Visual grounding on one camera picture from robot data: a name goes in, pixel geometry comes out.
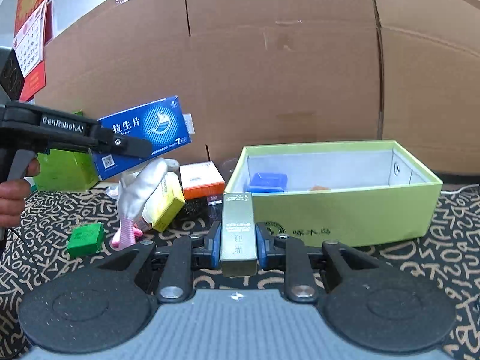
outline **metal bolt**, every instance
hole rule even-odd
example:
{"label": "metal bolt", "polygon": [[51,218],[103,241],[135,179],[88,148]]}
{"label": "metal bolt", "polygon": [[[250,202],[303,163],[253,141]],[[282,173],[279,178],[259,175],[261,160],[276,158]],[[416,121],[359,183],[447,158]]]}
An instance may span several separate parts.
{"label": "metal bolt", "polygon": [[297,298],[311,298],[313,295],[315,295],[315,290],[310,286],[301,285],[293,287],[292,293]]}
{"label": "metal bolt", "polygon": [[178,299],[183,295],[183,290],[177,286],[168,286],[160,290],[160,295],[167,299]]}

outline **finger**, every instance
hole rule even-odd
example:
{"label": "finger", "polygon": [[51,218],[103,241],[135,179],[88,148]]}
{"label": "finger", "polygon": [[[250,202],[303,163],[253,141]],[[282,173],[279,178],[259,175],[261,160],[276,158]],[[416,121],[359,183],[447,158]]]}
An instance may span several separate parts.
{"label": "finger", "polygon": [[12,180],[0,184],[0,198],[20,200],[30,194],[30,184],[26,180]]}
{"label": "finger", "polygon": [[0,199],[0,215],[20,215],[25,209],[25,200]]}
{"label": "finger", "polygon": [[17,227],[20,226],[20,216],[0,215],[0,227]]}
{"label": "finger", "polygon": [[40,174],[40,162],[36,158],[28,164],[27,176],[28,177],[35,177]]}

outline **large lime green box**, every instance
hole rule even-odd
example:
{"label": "large lime green box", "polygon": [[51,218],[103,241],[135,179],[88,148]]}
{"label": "large lime green box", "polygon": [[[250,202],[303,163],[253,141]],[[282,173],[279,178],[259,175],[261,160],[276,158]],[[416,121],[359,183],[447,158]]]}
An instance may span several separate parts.
{"label": "large lime green box", "polygon": [[50,150],[39,154],[40,174],[34,177],[39,191],[87,191],[98,183],[92,156],[72,151]]}
{"label": "large lime green box", "polygon": [[397,142],[379,140],[244,147],[225,192],[248,190],[251,177],[263,172],[286,174],[288,182],[284,192],[253,194],[255,221],[309,246],[421,237],[442,188]]}

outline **orange box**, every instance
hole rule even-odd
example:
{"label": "orange box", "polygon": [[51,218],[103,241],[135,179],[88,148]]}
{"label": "orange box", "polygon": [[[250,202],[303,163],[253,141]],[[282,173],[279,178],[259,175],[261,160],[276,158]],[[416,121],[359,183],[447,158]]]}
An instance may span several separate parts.
{"label": "orange box", "polygon": [[225,180],[211,161],[181,166],[180,177],[186,200],[223,194],[225,189]]}

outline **blue box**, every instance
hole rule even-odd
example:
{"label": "blue box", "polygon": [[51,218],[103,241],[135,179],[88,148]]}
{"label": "blue box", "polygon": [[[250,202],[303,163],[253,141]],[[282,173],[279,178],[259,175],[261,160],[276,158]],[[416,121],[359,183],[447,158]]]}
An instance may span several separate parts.
{"label": "blue box", "polygon": [[108,179],[142,162],[191,142],[177,96],[156,100],[99,119],[116,134],[148,139],[153,146],[148,158],[92,153],[100,180]]}

